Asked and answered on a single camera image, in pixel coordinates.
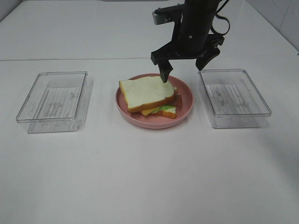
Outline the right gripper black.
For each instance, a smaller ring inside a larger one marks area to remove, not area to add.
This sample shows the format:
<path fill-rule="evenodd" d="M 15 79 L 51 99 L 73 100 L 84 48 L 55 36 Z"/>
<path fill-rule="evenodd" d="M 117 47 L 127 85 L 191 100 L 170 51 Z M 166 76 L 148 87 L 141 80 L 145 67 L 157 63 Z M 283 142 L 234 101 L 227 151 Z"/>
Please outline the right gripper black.
<path fill-rule="evenodd" d="M 170 60 L 196 59 L 199 71 L 220 54 L 224 36 L 212 28 L 212 21 L 180 21 L 174 23 L 171 41 L 151 52 L 152 62 L 159 67 L 166 83 L 173 67 Z"/>

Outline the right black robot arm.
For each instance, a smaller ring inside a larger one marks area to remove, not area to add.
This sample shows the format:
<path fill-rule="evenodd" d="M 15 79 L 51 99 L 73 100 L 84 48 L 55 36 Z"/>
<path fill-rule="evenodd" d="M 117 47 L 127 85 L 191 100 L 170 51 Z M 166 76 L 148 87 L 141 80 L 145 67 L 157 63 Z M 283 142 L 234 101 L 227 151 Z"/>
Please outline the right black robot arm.
<path fill-rule="evenodd" d="M 183 4 L 158 8 L 153 13 L 155 25 L 174 23 L 171 41 L 151 52 L 152 62 L 159 67 L 160 77 L 167 82 L 173 67 L 171 60 L 194 59 L 198 70 L 220 54 L 224 35 L 212 27 L 220 18 L 218 0 L 186 0 Z"/>

